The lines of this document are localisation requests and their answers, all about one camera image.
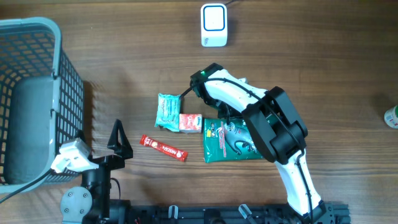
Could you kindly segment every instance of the green snack bag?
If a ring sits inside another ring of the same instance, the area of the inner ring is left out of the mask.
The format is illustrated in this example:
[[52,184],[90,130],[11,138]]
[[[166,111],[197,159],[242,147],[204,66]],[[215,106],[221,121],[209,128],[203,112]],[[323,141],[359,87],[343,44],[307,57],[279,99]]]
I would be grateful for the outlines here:
[[155,127],[163,126],[171,131],[180,131],[178,128],[180,107],[180,95],[173,96],[159,93]]
[[205,119],[205,162],[262,159],[241,119]]

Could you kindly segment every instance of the basket bottom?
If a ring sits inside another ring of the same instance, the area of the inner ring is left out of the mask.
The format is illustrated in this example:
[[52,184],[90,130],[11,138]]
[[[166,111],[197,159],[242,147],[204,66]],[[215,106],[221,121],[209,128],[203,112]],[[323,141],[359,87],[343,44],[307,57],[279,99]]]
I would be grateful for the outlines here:
[[49,158],[52,77],[21,80],[13,90],[4,164],[8,184],[37,178]]

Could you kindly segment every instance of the blue wrapper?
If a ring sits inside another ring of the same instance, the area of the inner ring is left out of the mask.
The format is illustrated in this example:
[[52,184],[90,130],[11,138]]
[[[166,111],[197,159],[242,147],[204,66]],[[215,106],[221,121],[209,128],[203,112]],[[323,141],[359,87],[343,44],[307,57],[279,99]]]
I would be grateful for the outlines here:
[[180,95],[173,96],[159,93],[155,127],[163,126],[171,131],[180,131],[178,128],[180,108]]

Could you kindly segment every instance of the white charger box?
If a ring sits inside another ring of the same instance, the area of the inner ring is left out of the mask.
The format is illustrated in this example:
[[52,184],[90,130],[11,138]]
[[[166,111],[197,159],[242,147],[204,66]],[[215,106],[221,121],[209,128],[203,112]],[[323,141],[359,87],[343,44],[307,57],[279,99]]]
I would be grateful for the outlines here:
[[201,44],[223,47],[228,39],[227,12],[224,4],[205,4],[200,9]]

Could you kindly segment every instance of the wood grain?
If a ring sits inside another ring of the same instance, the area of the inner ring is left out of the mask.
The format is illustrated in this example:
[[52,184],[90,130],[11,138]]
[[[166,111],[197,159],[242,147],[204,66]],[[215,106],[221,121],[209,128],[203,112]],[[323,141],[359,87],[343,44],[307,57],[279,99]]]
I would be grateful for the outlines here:
[[[205,164],[200,134],[154,128],[157,94],[179,94],[218,62],[261,88],[280,86],[308,126],[308,166],[325,201],[347,203],[353,223],[396,223],[398,139],[383,114],[398,104],[398,5],[390,2],[243,1],[228,8],[229,40],[200,45],[202,2],[0,7],[0,18],[45,16],[85,80],[85,133],[96,155],[119,118],[134,158],[112,176],[133,204],[285,203],[274,164]],[[184,113],[214,118],[193,93]],[[142,134],[189,152],[185,163],[141,147]],[[60,223],[63,193],[46,185],[1,205],[0,223]],[[116,198],[117,189],[112,189]]]

